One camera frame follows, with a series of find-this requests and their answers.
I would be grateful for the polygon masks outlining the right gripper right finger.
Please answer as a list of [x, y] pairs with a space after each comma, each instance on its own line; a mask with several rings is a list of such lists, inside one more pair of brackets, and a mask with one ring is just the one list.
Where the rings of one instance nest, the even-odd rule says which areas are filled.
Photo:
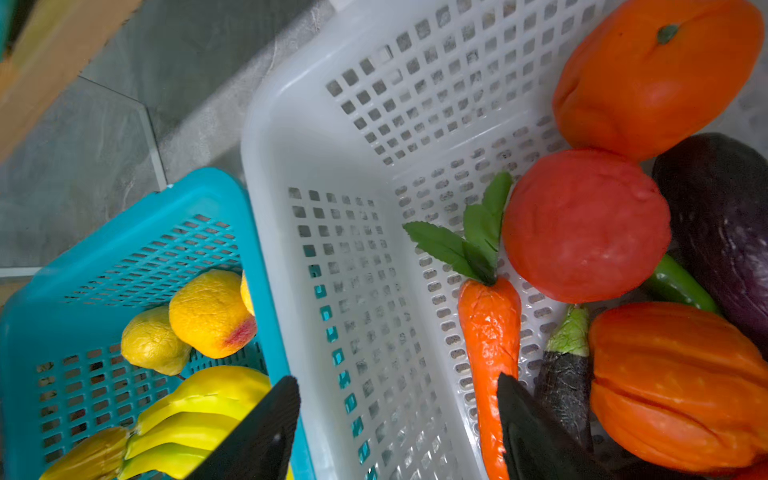
[[610, 479], [513, 377], [502, 373], [497, 385], [504, 460], [511, 479]]

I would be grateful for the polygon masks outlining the yellow banana bunch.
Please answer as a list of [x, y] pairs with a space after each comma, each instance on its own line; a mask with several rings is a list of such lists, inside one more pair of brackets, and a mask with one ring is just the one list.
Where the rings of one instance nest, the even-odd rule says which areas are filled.
[[258, 370], [201, 370], [142, 412], [132, 430], [93, 434], [50, 466], [43, 479], [131, 479], [159, 472], [184, 479], [231, 434], [271, 389]]

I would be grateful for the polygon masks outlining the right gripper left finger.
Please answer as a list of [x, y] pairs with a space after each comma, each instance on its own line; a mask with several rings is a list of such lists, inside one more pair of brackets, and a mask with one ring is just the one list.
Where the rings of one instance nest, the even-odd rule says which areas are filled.
[[190, 475], [191, 479], [285, 479], [301, 397], [285, 376]]

